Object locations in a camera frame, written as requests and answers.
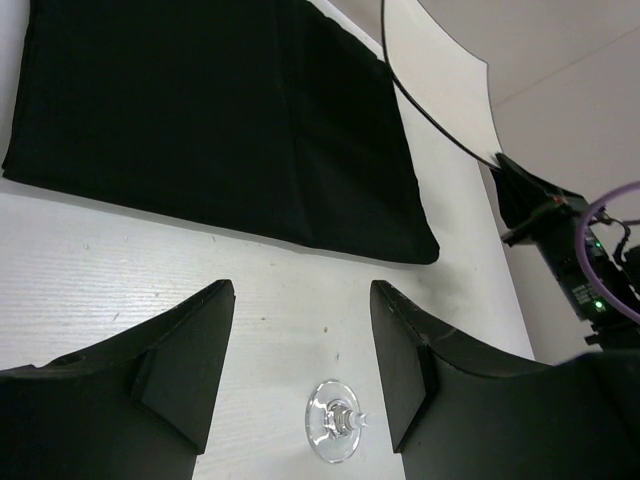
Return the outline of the black cloth placemat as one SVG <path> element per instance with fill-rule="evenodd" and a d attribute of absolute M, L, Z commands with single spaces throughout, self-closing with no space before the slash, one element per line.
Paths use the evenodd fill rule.
<path fill-rule="evenodd" d="M 6 178 L 429 265 L 387 66 L 307 1 L 33 1 Z"/>

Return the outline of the white square plate black rim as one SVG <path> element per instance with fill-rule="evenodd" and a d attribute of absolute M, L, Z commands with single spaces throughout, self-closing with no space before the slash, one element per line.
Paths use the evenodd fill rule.
<path fill-rule="evenodd" d="M 459 44 L 418 1 L 384 1 L 381 20 L 384 59 L 405 98 L 454 145 L 497 169 L 502 147 L 488 64 Z"/>

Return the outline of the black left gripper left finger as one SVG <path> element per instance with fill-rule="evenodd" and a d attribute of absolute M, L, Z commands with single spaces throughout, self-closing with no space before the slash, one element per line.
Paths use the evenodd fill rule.
<path fill-rule="evenodd" d="M 219 280 L 90 347 L 1 374 L 5 479 L 189 479 L 206 449 L 229 343 Z"/>

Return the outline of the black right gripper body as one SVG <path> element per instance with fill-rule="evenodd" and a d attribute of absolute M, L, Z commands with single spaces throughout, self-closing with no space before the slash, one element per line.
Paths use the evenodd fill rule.
<path fill-rule="evenodd" d="M 537 248 L 577 318 L 590 326 L 589 345 L 604 350 L 639 348 L 639 325 L 618 312 L 596 291 L 584 274 L 576 253 L 575 233 L 587 209 L 584 197 L 536 179 L 545 202 L 531 217 L 509 229 L 502 241 L 510 246 Z"/>

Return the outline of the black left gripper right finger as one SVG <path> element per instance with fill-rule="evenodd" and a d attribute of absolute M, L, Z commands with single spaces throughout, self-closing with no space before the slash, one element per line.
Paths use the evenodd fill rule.
<path fill-rule="evenodd" d="M 486 344 L 375 281 L 370 312 L 393 450 L 409 479 L 635 479 L 639 355 L 556 366 Z"/>

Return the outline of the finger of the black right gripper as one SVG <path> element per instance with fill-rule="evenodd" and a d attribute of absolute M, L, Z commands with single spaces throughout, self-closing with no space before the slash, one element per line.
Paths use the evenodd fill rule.
<path fill-rule="evenodd" d="M 497 153 L 496 159 L 499 169 L 494 172 L 494 182 L 499 212 L 505 225 L 513 229 L 545 202 L 545 192 L 536 178 L 510 157 Z"/>

